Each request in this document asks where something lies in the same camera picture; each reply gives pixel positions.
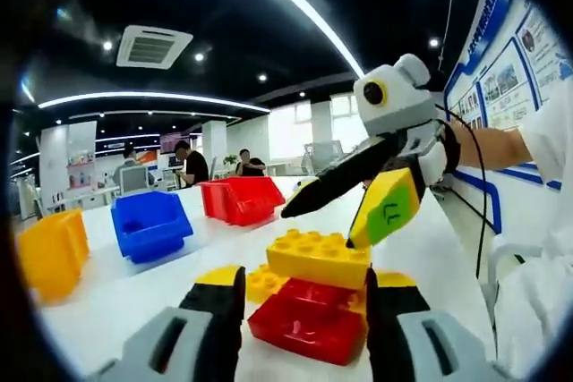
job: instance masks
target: black shirt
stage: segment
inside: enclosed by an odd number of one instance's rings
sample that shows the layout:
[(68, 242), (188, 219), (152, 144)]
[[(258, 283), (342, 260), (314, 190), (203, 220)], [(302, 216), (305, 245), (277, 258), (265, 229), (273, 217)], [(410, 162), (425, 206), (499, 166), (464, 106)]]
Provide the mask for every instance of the black shirt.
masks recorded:
[[(261, 161), (261, 159), (257, 157), (251, 158), (249, 163), (251, 163), (254, 166), (265, 166), (265, 164)], [(241, 163), (237, 163), (235, 173), (239, 171), (240, 165)], [(264, 175), (265, 174), (262, 172), (262, 170), (253, 169), (252, 167), (243, 167), (243, 174), (241, 176), (264, 176)]]
[(187, 183), (185, 188), (189, 188), (196, 183), (201, 183), (203, 181), (209, 180), (209, 169), (207, 167), (205, 157), (197, 151), (193, 151), (187, 156), (187, 168), (185, 172), (187, 174), (195, 175), (195, 182), (191, 184)]

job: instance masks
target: white robot head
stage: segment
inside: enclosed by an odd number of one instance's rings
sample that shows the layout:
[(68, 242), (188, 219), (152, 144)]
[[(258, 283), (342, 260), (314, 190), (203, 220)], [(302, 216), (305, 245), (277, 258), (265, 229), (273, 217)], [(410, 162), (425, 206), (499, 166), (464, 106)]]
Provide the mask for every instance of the white robot head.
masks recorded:
[(435, 118), (430, 92), (417, 89), (429, 80), (422, 60), (405, 54), (393, 66), (384, 64), (356, 81), (358, 112), (368, 134), (397, 132)]

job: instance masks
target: floor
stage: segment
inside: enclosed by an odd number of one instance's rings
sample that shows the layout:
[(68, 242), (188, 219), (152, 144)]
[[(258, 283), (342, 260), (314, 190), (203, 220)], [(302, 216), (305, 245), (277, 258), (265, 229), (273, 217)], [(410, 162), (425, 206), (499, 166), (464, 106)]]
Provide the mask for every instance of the floor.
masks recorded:
[[(479, 248), (480, 232), (482, 229), (482, 219), (469, 206), (452, 192), (443, 193), (443, 200), (439, 202), (444, 212), (452, 223), (454, 230), (458, 233), (459, 238), (466, 248), (474, 266), (477, 261), (477, 251)], [(487, 282), (487, 257), (492, 245), (492, 238), (495, 232), (488, 226), (485, 226), (483, 235), (483, 249), (480, 264), (480, 283)], [(519, 262), (514, 257), (503, 259), (498, 266), (498, 278), (503, 279), (511, 270), (519, 266)]]

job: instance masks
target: yellow plastic bin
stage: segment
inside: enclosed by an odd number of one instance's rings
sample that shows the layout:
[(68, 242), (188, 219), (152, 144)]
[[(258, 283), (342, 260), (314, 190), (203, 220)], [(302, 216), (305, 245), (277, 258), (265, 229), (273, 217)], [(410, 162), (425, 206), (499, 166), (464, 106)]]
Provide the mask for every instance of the yellow plastic bin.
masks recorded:
[(46, 216), (21, 234), (16, 249), (28, 287), (40, 302), (64, 299), (80, 282), (90, 254), (81, 211)]

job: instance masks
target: white sleeve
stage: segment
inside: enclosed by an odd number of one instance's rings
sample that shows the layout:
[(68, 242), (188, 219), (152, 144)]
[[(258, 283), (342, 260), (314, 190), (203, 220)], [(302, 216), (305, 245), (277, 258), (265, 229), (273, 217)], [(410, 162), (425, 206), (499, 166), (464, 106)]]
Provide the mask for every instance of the white sleeve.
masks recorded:
[(521, 137), (537, 164), (545, 183), (563, 177), (566, 152), (569, 147), (569, 118), (573, 91), (553, 95), (519, 127)]

